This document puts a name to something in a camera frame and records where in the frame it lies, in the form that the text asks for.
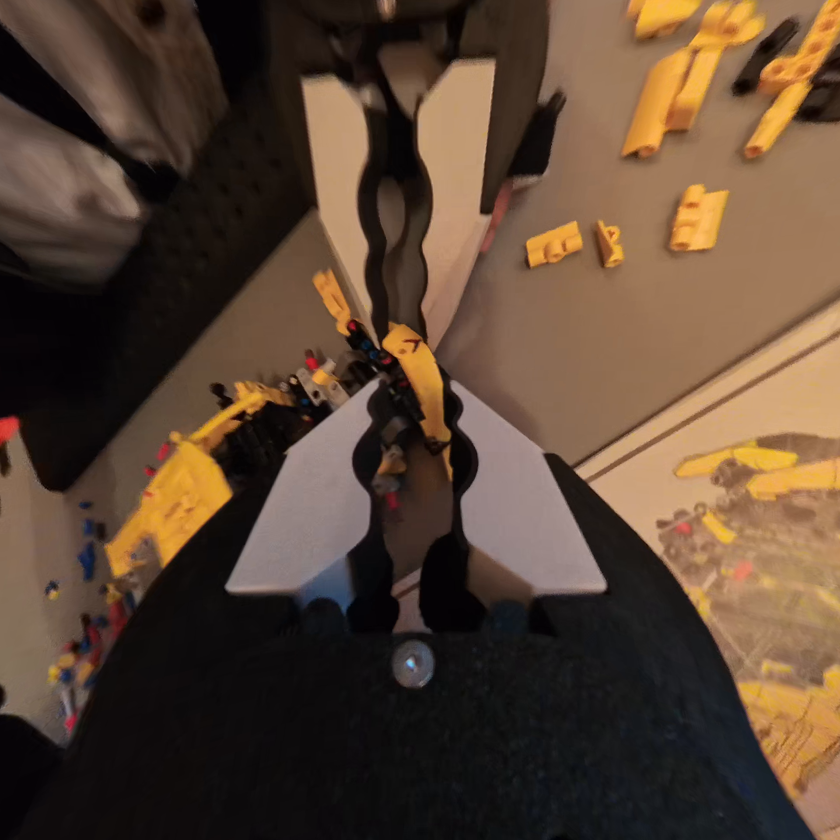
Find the yellow toy car model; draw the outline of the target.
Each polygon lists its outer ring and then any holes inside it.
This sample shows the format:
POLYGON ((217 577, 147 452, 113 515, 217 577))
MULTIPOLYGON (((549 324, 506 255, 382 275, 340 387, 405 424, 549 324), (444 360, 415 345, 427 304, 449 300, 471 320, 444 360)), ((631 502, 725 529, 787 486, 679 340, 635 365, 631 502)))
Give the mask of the yellow toy car model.
POLYGON ((230 393, 210 384, 217 412, 190 434, 170 433, 138 506, 106 544, 112 575, 127 579, 145 565, 145 544, 165 567, 235 495, 279 468, 348 399, 336 367, 308 351, 303 367, 275 385, 237 381, 230 393))

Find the white shirt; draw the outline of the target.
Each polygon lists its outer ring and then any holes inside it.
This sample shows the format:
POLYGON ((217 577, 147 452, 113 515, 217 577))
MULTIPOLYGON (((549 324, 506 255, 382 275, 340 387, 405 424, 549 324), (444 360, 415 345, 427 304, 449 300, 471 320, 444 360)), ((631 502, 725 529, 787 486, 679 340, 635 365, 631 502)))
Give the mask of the white shirt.
POLYGON ((1 239, 34 275, 105 284, 148 215, 115 161, 1 97, 1 239))

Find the person's left hand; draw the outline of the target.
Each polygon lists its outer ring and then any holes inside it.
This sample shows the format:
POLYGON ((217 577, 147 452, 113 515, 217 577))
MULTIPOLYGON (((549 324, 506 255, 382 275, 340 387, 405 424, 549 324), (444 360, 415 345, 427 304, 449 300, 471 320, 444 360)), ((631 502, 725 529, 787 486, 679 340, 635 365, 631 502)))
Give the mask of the person's left hand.
POLYGON ((496 238, 498 228, 501 225, 501 222, 502 222, 504 216, 508 212, 512 192, 513 192, 513 181, 512 180, 505 181, 502 184, 502 186, 499 190, 499 193, 497 195, 497 199, 496 199, 496 202, 493 206, 494 208, 493 208, 492 214, 490 216, 490 222, 489 222, 489 225, 488 225, 488 228, 487 228, 487 231, 486 231, 486 235, 485 235, 485 237, 482 241, 482 244, 480 246, 480 249, 479 249, 479 253, 482 254, 482 255, 486 254, 489 251, 490 247, 492 246, 492 244, 493 244, 493 242, 496 238))

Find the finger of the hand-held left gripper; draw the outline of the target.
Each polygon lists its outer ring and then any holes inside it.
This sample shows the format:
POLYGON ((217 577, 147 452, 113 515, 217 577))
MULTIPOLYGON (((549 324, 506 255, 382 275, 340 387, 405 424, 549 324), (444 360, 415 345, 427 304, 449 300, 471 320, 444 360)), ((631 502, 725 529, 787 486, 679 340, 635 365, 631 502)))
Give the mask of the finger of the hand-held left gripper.
POLYGON ((455 317, 490 226, 481 200, 495 75, 494 58, 455 60, 416 113, 416 150, 431 198, 422 243, 422 314, 431 350, 455 317))
POLYGON ((379 209, 389 129, 382 91, 333 73, 301 78, 318 212, 353 302, 371 336, 389 329, 379 209))

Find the yellow long panel brick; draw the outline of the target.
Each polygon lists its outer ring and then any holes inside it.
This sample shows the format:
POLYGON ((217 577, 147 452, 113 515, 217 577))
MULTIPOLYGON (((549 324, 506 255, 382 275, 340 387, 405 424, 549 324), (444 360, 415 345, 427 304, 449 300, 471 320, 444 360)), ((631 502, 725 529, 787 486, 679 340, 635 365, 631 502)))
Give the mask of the yellow long panel brick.
POLYGON ((333 271, 327 269, 317 272, 312 278, 312 283, 334 319, 336 330, 345 338, 349 338, 353 314, 333 271))

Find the pile of yellow black bricks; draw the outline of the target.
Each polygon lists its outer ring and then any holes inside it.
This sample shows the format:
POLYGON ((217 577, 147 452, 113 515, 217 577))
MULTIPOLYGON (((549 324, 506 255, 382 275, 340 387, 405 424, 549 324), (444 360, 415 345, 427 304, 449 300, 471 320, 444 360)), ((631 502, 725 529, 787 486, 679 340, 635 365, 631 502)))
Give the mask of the pile of yellow black bricks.
MULTIPOLYGON (((623 158, 647 159, 659 152, 668 133, 692 128, 723 54, 764 31, 766 18, 755 9, 755 2, 713 3, 688 45, 652 67, 626 133, 623 158)), ((785 54, 799 29, 798 18, 782 20, 758 43, 731 84, 736 97, 758 91, 772 100, 743 147, 746 161, 767 154, 792 122, 838 122, 839 2, 824 2, 797 50, 785 54)), ((688 186, 671 226, 670 250, 713 249, 728 198, 726 190, 688 186)))

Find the yellow arrow panel assembly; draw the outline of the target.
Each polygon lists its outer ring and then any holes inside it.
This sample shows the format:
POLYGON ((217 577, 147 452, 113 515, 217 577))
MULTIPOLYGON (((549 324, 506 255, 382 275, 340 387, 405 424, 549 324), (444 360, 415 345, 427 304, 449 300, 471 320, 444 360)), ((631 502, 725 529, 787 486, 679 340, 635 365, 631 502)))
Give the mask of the yellow arrow panel assembly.
POLYGON ((422 438, 426 451, 441 459, 446 477, 453 477, 444 378, 425 341, 406 325, 391 325, 381 348, 375 347, 357 319, 349 319, 343 332, 350 348, 363 355, 384 388, 384 394, 374 399, 380 456, 371 488, 385 515, 399 518, 406 451, 415 438, 422 438))

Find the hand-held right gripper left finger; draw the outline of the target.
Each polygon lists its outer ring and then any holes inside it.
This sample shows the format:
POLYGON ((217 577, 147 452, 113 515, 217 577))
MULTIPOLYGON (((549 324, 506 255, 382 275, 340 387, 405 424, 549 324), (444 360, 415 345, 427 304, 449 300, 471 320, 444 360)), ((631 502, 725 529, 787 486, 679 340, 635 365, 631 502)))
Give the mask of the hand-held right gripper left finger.
POLYGON ((231 595, 354 599, 350 551, 371 522, 353 454, 371 427, 372 380, 291 446, 225 589, 231 595))

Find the pile of small coloured pins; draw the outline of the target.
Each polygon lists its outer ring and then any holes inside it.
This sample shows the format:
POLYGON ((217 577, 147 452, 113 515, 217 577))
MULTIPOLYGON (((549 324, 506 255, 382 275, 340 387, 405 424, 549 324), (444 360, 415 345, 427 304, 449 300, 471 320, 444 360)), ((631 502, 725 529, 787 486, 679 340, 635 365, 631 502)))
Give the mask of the pile of small coloured pins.
POLYGON ((57 702, 59 736, 74 735, 102 667, 161 571, 151 539, 129 552, 130 571, 112 570, 107 543, 118 535, 150 480, 146 464, 119 470, 97 457, 67 491, 49 496, 43 584, 49 631, 45 682, 57 702))

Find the open instruction booklet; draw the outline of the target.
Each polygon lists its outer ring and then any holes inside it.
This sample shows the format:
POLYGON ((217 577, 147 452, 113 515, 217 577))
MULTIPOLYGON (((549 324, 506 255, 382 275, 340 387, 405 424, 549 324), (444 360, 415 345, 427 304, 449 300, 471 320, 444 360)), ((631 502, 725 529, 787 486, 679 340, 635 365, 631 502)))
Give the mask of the open instruction booklet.
POLYGON ((838 307, 576 470, 680 582, 764 755, 838 838, 838 307))

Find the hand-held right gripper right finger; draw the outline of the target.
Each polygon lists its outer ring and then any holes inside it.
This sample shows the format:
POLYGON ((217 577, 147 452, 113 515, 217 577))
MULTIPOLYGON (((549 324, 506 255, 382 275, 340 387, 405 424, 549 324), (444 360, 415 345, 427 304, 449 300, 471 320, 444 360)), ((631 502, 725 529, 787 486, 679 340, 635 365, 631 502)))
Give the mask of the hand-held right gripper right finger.
POLYGON ((478 597, 597 595, 606 579, 550 468, 530 438, 451 381, 456 429, 476 453, 458 500, 473 550, 468 587, 478 597))

